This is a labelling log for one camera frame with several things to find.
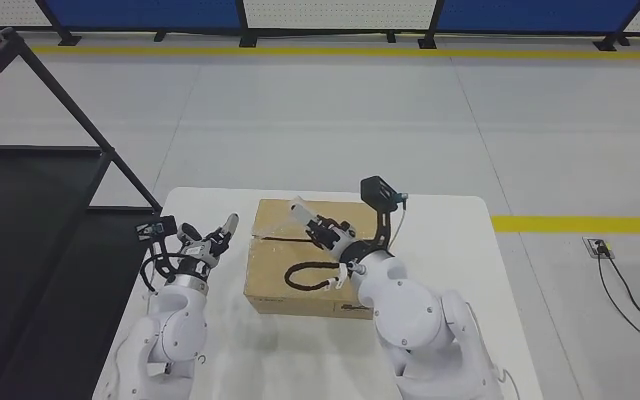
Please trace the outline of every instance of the floor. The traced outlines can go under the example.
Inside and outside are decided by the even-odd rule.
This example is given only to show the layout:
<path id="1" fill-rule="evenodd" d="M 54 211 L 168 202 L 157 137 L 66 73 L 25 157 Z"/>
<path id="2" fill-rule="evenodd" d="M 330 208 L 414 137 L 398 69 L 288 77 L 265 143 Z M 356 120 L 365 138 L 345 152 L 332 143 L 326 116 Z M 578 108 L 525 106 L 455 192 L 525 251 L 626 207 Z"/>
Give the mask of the floor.
<path id="1" fill-rule="evenodd" d="M 83 42 L 132 43 L 91 39 Z M 225 45 L 182 36 L 167 42 Z M 353 45 L 331 38 L 259 45 L 318 43 Z M 444 38 L 439 45 L 592 48 L 588 40 L 549 39 Z M 380 174 L 410 193 L 480 196 L 493 215 L 640 214 L 638 61 L 42 59 L 160 202 L 177 186 L 357 191 L 362 177 Z M 0 144 L 92 144 L 19 61 L 0 74 L 0 132 Z M 94 204 L 145 203 L 113 170 Z M 498 235 L 543 393 L 637 398 L 640 335 L 608 303 L 581 236 Z M 606 238 L 631 287 L 640 288 L 640 237 Z M 614 297 L 640 322 L 605 270 Z"/>

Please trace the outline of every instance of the cardboard box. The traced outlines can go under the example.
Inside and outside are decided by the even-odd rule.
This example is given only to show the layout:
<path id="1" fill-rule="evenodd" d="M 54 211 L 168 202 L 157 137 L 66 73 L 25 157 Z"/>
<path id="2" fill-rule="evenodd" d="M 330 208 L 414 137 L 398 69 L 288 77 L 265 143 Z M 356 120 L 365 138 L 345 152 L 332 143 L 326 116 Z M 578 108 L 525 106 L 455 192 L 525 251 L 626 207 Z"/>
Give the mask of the cardboard box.
<path id="1" fill-rule="evenodd" d="M 300 224 L 289 221 L 290 200 L 261 200 L 256 213 L 249 249 L 244 294 L 261 314 L 307 315 L 320 317 L 371 319 L 372 311 L 363 307 L 351 282 L 341 289 L 305 292 L 293 289 L 284 281 L 284 274 L 294 264 L 307 261 L 331 262 L 327 253 L 309 242 Z M 338 222 L 349 221 L 358 238 L 373 238 L 376 214 L 364 203 L 308 202 L 317 213 Z M 276 240 L 260 239 L 269 236 Z M 338 274 L 337 269 L 305 269 L 292 280 L 312 285 Z"/>

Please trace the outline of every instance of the yellow tape stripe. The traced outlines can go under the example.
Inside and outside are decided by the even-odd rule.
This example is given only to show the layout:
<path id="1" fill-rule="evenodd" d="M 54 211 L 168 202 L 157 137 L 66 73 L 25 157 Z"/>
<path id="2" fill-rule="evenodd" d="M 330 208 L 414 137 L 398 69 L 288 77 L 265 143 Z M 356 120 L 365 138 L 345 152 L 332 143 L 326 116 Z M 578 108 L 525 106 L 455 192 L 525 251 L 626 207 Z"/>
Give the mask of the yellow tape stripe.
<path id="1" fill-rule="evenodd" d="M 491 217 L 496 232 L 640 234 L 640 217 Z"/>
<path id="2" fill-rule="evenodd" d="M 640 52 L 531 51 L 531 50 L 420 50 L 372 48 L 257 47 L 73 47 L 34 46 L 39 54 L 115 55 L 115 56 L 361 56 L 361 57 L 471 57 L 553 60 L 638 60 Z"/>

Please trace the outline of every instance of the blue wall panel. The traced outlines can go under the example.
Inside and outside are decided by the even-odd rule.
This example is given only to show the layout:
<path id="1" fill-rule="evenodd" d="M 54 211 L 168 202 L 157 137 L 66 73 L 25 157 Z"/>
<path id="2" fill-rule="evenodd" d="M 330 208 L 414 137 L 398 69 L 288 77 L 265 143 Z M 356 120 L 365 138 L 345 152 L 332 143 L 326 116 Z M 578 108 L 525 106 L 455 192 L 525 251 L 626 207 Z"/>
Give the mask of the blue wall panel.
<path id="1" fill-rule="evenodd" d="M 239 28 L 234 0 L 49 0 L 63 26 Z"/>
<path id="2" fill-rule="evenodd" d="M 445 0 L 438 29 L 612 32 L 637 0 Z"/>

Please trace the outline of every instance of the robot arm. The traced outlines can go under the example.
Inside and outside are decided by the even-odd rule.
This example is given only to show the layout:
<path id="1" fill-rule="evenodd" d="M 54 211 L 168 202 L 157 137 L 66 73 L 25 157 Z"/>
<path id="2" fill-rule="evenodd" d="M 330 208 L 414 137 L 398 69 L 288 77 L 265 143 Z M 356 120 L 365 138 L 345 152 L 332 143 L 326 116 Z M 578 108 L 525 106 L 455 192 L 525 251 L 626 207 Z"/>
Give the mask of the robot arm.
<path id="1" fill-rule="evenodd" d="M 164 271 L 167 281 L 151 299 L 148 315 L 134 325 L 116 352 L 118 376 L 107 392 L 109 400 L 189 398 L 195 359 L 206 341 L 207 278 L 229 248 L 237 225 L 238 215 L 232 214 L 222 227 L 203 238 L 191 225 L 182 224 L 178 232 L 181 261 L 177 269 L 167 266 L 166 259 L 163 265 L 156 265 L 168 269 Z M 164 364 L 164 371 L 150 376 L 149 364 Z"/>
<path id="2" fill-rule="evenodd" d="M 409 279 L 388 250 L 389 215 L 408 196 L 371 177 L 361 182 L 361 197 L 378 215 L 372 241 L 357 240 L 348 222 L 316 215 L 301 202 L 293 202 L 291 212 L 316 246 L 346 265 L 358 300 L 374 310 L 403 399 L 502 399 L 469 305 L 456 291 L 440 294 Z"/>

